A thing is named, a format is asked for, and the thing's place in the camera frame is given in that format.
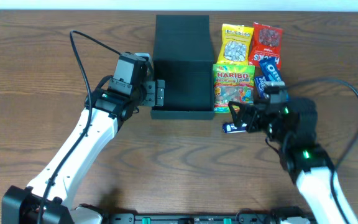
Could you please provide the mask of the green Haribo gummy bag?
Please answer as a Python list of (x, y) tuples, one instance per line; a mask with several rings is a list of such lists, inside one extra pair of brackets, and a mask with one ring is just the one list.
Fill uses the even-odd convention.
[(214, 64), (214, 112), (229, 113), (230, 101), (252, 104), (254, 73), (253, 65)]

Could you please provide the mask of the blue Oreo cookie pack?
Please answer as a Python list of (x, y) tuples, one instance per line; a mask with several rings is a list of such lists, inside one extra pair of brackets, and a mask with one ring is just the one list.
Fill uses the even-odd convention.
[(277, 67), (277, 64), (275, 62), (276, 59), (277, 59), (276, 57), (263, 59), (259, 62), (259, 67), (266, 81), (284, 82), (280, 74), (280, 71)]

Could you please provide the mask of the yellow seed snack bag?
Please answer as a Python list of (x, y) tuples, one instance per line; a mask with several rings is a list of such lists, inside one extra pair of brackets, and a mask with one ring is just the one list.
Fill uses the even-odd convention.
[(253, 27), (243, 25), (222, 25), (222, 46), (218, 64), (248, 65)]

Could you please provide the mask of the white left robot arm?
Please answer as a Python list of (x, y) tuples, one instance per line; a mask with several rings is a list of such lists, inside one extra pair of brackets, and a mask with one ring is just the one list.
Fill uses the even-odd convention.
[(109, 215), (91, 205), (73, 207), (83, 178), (139, 106), (162, 106), (165, 82), (154, 79), (151, 56), (122, 53), (113, 76), (104, 77), (86, 98), (68, 139), (48, 165), (21, 189), (2, 198), (2, 223), (107, 223)]

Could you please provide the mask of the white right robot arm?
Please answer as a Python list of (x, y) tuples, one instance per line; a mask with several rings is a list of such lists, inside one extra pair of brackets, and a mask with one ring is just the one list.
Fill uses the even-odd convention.
[(288, 87), (269, 83), (266, 98), (253, 104), (228, 103), (235, 127), (263, 132), (275, 142), (281, 167), (309, 205), (317, 223), (358, 223), (327, 151), (317, 142), (318, 112), (313, 100), (289, 97)]

